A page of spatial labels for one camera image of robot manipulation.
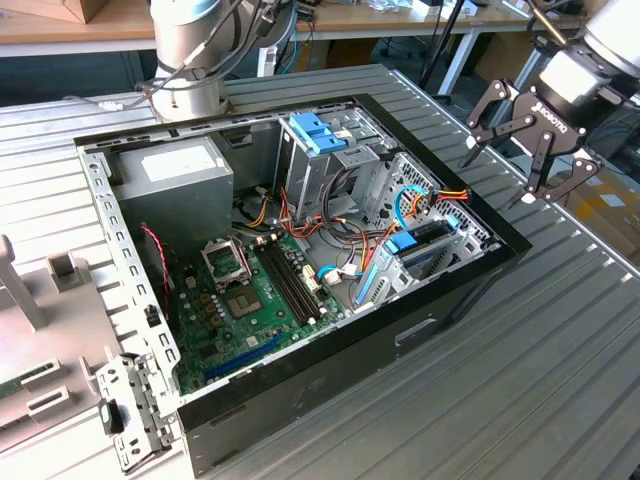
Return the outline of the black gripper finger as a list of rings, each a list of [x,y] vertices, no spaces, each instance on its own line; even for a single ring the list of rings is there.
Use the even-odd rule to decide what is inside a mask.
[[[499,101],[514,103],[518,95],[519,91],[504,79],[494,80],[492,85],[487,88],[466,120],[466,126],[470,129],[468,137],[470,147],[467,155],[458,164],[460,168],[471,165],[494,139],[510,136],[534,125],[535,118],[532,114],[515,117],[495,127],[490,127],[486,123],[486,114],[492,104]]]
[[[551,133],[544,133],[540,137],[532,157],[527,183],[503,205],[504,211],[510,210],[519,202],[532,204],[541,199],[553,203],[595,176],[601,169],[601,162],[581,148],[572,155],[573,161],[569,177],[556,186],[549,186],[547,184],[549,172],[556,160],[556,157],[551,155],[553,143],[554,137]]]

